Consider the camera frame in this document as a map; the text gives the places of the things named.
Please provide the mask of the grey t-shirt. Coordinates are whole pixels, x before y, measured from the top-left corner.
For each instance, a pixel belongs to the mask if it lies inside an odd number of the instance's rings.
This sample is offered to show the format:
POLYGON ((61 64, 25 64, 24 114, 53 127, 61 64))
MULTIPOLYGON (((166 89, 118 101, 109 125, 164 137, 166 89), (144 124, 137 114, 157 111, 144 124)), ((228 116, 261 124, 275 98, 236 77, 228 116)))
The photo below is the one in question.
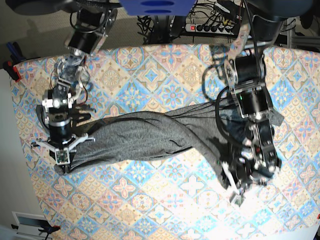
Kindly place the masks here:
POLYGON ((218 130, 215 105, 211 102, 166 113, 133 112, 90 122, 87 126, 95 141, 77 145, 69 174, 126 160, 166 160, 195 149, 227 188, 222 161, 230 156, 229 145, 218 130))

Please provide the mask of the black clamp bottom left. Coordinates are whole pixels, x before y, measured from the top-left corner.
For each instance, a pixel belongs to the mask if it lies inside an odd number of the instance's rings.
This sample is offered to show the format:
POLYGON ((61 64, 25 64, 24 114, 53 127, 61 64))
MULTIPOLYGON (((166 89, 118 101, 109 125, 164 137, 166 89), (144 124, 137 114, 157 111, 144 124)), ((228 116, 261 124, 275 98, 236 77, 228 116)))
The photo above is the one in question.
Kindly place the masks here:
POLYGON ((50 236, 52 233, 59 231, 60 226, 33 226, 25 224, 11 224, 13 230, 17 230, 17 234, 31 236, 31 237, 46 237, 50 236))

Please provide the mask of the patterned tile tablecloth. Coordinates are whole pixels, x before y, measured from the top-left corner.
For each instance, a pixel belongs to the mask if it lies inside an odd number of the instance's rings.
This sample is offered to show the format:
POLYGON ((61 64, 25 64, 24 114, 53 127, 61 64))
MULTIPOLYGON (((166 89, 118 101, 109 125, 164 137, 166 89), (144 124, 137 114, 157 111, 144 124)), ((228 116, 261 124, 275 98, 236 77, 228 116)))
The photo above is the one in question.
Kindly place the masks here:
MULTIPOLYGON (((101 51, 90 57, 88 97, 93 120, 135 111, 167 112, 215 98, 226 82, 210 69, 223 50, 160 45, 101 51)), ((58 57, 21 63, 10 81, 29 178, 55 240, 311 240, 320 220, 320 55, 265 50, 267 88, 284 116, 274 143, 282 160, 275 180, 230 204, 206 160, 195 150, 155 162, 127 160, 71 176, 31 142, 47 134, 36 116, 58 57)))

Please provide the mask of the red black clamp left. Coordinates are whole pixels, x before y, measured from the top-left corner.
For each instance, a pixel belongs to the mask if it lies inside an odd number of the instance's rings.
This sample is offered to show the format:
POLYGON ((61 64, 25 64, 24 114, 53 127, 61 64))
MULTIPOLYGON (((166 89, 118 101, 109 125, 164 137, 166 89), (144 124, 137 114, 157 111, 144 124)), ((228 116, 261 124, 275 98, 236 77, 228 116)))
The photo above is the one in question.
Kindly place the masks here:
POLYGON ((21 80, 21 75, 16 66, 13 65, 11 61, 5 61, 3 64, 3 69, 8 73, 8 75, 15 81, 19 82, 21 80))

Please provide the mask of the white power strip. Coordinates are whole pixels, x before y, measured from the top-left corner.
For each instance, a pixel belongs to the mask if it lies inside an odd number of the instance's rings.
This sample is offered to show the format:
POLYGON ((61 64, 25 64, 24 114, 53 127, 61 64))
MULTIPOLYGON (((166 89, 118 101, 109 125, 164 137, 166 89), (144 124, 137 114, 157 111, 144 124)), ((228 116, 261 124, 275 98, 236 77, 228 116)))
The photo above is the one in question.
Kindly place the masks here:
POLYGON ((187 23, 185 31, 188 33, 210 33, 210 34, 226 34, 233 35, 233 26, 221 24, 194 24, 187 23))

